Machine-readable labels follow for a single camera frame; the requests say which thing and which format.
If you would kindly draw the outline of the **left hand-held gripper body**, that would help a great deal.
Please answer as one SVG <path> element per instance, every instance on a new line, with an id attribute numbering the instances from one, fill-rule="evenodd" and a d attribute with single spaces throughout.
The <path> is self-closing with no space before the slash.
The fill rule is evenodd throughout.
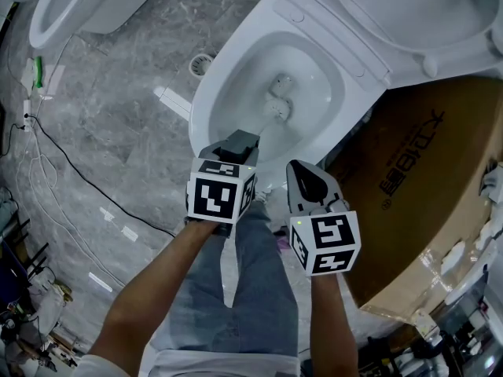
<path id="1" fill-rule="evenodd" d="M 251 204 L 255 168 L 195 158 L 187 183 L 191 218 L 235 225 Z"/>

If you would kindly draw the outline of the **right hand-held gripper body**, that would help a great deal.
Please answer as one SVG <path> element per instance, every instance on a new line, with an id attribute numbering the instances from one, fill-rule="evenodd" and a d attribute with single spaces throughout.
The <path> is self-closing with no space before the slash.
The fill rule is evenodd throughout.
<path id="1" fill-rule="evenodd" d="M 291 212 L 289 244 L 307 276 L 351 270 L 362 243 L 357 213 L 345 200 L 299 203 Z"/>

